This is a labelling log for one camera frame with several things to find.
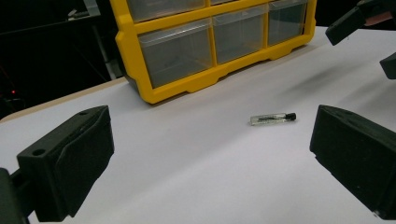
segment transparent tube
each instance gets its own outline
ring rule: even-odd
[[[266,125],[266,124],[276,124],[276,123],[283,123],[287,121],[296,120],[296,114],[270,114],[270,115],[259,115],[250,117],[250,125]]]

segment yellow storage organizer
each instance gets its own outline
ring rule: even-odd
[[[127,78],[151,104],[283,57],[316,25],[317,0],[110,1]]]

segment yellow frame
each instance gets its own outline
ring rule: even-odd
[[[290,54],[293,49],[308,43],[312,39],[316,26],[315,10],[317,0],[309,0],[305,14],[304,32],[302,35],[268,47],[268,25],[265,25],[263,49],[223,64],[217,64],[216,62],[215,41],[213,28],[211,27],[209,28],[209,33],[214,66],[203,72],[152,89],[138,35],[190,21],[210,18],[221,13],[270,3],[273,0],[237,0],[215,6],[210,6],[210,0],[205,0],[206,7],[202,9],[138,23],[134,23],[126,1],[127,0],[110,0],[119,27],[116,41],[127,76],[134,80],[142,99],[151,104],[158,103],[185,91],[195,92],[216,84],[221,77],[250,64],[265,60],[275,60]],[[268,24],[268,13],[264,16],[264,24]]]

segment mounting hole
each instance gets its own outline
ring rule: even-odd
[[[40,148],[40,149],[37,149],[37,150],[33,151],[32,154],[33,154],[34,156],[39,156],[39,155],[43,155],[44,152],[46,152],[46,149]]]

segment white tabletop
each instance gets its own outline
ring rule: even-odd
[[[307,46],[214,86],[148,105],[122,82],[0,124],[0,166],[78,111],[109,105],[116,152],[76,217],[78,224],[385,223],[309,150],[319,105],[396,130],[396,82],[379,61],[396,32],[357,31],[332,47],[324,28]],[[296,113],[252,127],[250,116]],[[35,215],[30,216],[37,223]]]

